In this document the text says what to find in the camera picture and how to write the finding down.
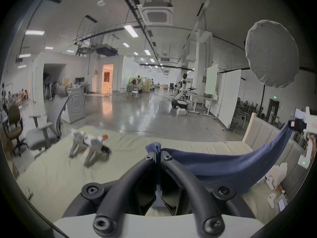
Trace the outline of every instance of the black handle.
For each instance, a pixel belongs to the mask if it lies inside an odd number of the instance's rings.
[[[221,211],[196,176],[174,160],[166,151],[161,152],[161,168],[177,184],[181,184],[187,192],[195,216],[198,234],[201,237],[220,236],[225,228]]]
[[[150,153],[135,164],[121,176],[106,194],[93,221],[93,229],[99,236],[116,237],[120,235],[129,196],[139,179],[155,167],[153,157],[153,153]]]

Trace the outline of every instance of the open door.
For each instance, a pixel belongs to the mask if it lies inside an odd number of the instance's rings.
[[[102,79],[101,79],[101,93],[106,94],[111,92],[113,64],[105,64],[102,66]]]

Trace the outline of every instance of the polished concrete floor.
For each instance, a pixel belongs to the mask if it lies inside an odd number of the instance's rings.
[[[184,141],[241,141],[245,129],[235,131],[222,130],[224,125],[219,120],[201,114],[189,113],[176,115],[176,109],[168,100],[168,92],[141,94],[141,98],[130,99],[125,95],[111,97],[86,96],[86,117],[73,124],[63,122],[62,137],[71,128],[79,129],[84,125],[92,125],[102,129],[110,129],[120,133],[136,134],[141,137],[161,137]],[[24,129],[21,138],[28,130],[35,128],[29,115],[41,114],[39,125],[46,123],[46,115],[52,105],[51,101],[44,106],[28,102],[22,107]],[[14,157],[13,162],[18,171],[24,170],[34,161],[38,151],[25,150],[22,157]]]

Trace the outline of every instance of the stool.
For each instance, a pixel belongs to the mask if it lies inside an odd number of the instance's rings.
[[[136,98],[138,96],[138,91],[132,91],[131,92],[131,96],[130,96],[130,99],[133,97],[133,98]]]

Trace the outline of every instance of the blue towel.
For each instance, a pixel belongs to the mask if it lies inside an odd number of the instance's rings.
[[[264,144],[251,153],[239,156],[184,152],[169,148],[161,149],[161,144],[158,142],[149,144],[145,148],[147,152],[167,151],[199,180],[230,186],[236,190],[238,195],[242,195],[276,163],[292,131],[293,129],[285,124],[270,143]]]

